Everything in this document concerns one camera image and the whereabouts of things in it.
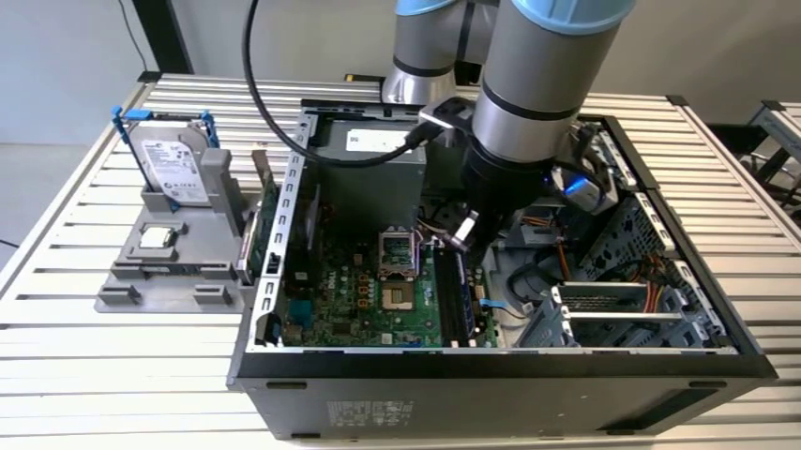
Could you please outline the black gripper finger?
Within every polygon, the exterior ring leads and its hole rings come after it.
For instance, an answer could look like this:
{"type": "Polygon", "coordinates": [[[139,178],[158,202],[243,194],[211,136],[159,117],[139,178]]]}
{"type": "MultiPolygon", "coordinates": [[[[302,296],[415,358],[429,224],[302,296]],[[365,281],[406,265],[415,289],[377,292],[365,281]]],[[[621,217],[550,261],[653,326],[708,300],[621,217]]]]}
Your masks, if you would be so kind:
{"type": "Polygon", "coordinates": [[[454,251],[469,251],[477,240],[479,214],[469,210],[455,226],[438,234],[439,240],[454,251]]]}
{"type": "Polygon", "coordinates": [[[483,257],[487,249],[497,239],[503,227],[505,216],[498,214],[486,214],[478,216],[471,230],[470,256],[483,257]]]}

